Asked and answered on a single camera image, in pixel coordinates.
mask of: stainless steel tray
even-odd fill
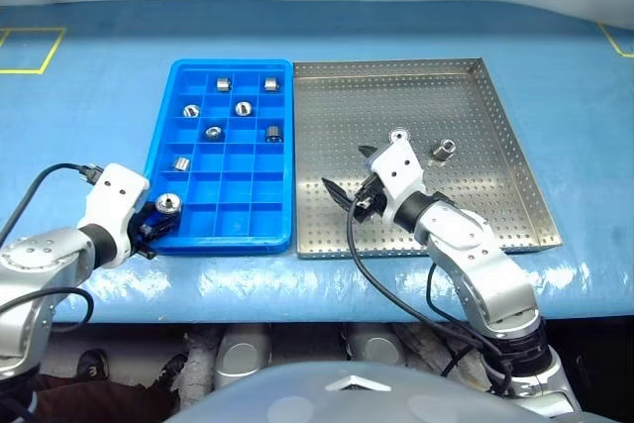
[[[297,252],[303,258],[349,255],[345,213],[321,177],[352,194],[368,175],[357,147],[385,144],[397,127],[410,134],[428,192],[440,190],[486,217],[502,248],[525,252],[562,243],[482,59],[296,63],[294,115]],[[445,138],[458,150],[436,162],[430,151]],[[365,256],[425,254],[379,217],[356,228]]]

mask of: metal nut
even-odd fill
[[[405,128],[394,128],[389,132],[389,141],[391,143],[395,143],[401,139],[409,141],[409,131]]]
[[[254,107],[249,101],[240,101],[236,104],[235,111],[238,116],[251,116],[254,112]]]
[[[212,126],[205,131],[205,138],[209,141],[220,141],[222,139],[222,128],[220,126]]]
[[[197,104],[188,104],[182,108],[182,115],[186,118],[197,118],[200,116],[200,108]]]
[[[181,172],[187,172],[189,170],[189,159],[178,158],[174,163],[174,168],[176,170],[180,170]]]
[[[264,140],[268,143],[281,143],[283,142],[283,137],[281,135],[281,129],[277,126],[268,126],[266,128],[266,132],[264,133]]]
[[[231,91],[231,80],[229,78],[218,78],[216,80],[216,89],[218,91]]]
[[[159,195],[155,201],[157,210],[165,215],[178,213],[182,207],[182,200],[175,193],[164,193]]]
[[[432,150],[432,156],[435,160],[444,161],[456,153],[456,143],[451,139],[443,139],[439,141],[436,148]]]
[[[277,78],[270,76],[264,79],[264,91],[269,93],[276,93],[279,85],[277,84]]]

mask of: shoe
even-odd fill
[[[101,349],[90,349],[84,352],[77,362],[76,378],[81,380],[107,380],[110,368],[106,353]]]
[[[185,367],[185,362],[187,362],[187,356],[185,354],[178,354],[169,359],[169,362],[162,366],[157,379],[150,385],[150,388],[170,392],[176,377],[182,368]]]

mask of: blue table surface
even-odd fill
[[[481,56],[565,242],[516,257],[543,313],[634,312],[634,59],[617,54],[597,24],[486,2],[178,0],[2,8],[7,27],[67,31],[44,74],[0,74],[0,222],[50,163],[113,161],[142,171],[177,59]],[[0,68],[38,67],[52,41],[11,36]],[[74,172],[58,172],[12,238],[75,224],[88,191]],[[369,260],[426,312],[429,265]],[[410,320],[351,261],[300,260],[294,245],[263,257],[133,257],[97,269],[83,287],[95,297],[95,322]],[[433,295],[462,315],[441,273]],[[71,296],[57,318],[78,319],[83,309]]]

